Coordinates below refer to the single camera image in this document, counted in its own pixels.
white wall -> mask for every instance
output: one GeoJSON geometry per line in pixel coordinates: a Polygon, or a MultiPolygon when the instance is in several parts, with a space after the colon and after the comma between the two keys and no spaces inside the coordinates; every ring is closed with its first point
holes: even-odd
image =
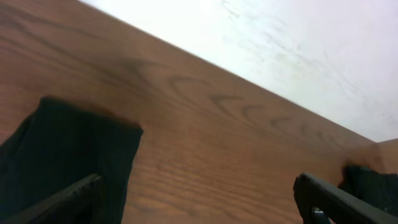
{"type": "Polygon", "coordinates": [[[398,138],[395,0],[84,0],[373,141],[398,138]]]}

wood grain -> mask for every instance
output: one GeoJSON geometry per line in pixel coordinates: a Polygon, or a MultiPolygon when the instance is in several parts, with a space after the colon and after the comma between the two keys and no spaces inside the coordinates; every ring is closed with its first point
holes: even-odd
{"type": "Polygon", "coordinates": [[[1,0],[1,142],[44,95],[141,123],[123,223],[300,223],[299,173],[384,169],[372,141],[77,1],[1,0]]]}

wooden board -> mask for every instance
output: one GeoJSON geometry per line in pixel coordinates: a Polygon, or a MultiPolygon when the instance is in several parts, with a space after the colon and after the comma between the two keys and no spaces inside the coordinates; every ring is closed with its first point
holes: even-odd
{"type": "Polygon", "coordinates": [[[141,123],[123,223],[300,223],[299,173],[383,170],[372,141],[78,1],[1,0],[1,142],[44,95],[141,123]]]}
{"type": "Polygon", "coordinates": [[[387,173],[398,173],[398,139],[377,144],[387,173]]]}

black cloth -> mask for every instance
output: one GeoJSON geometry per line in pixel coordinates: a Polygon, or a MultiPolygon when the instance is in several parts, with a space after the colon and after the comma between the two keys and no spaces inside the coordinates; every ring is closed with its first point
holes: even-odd
{"type": "Polygon", "coordinates": [[[339,188],[366,203],[398,217],[398,175],[379,174],[361,166],[343,169],[339,188]]]}
{"type": "Polygon", "coordinates": [[[42,98],[0,147],[0,220],[90,174],[103,177],[103,223],[120,223],[142,129],[42,98]]]}

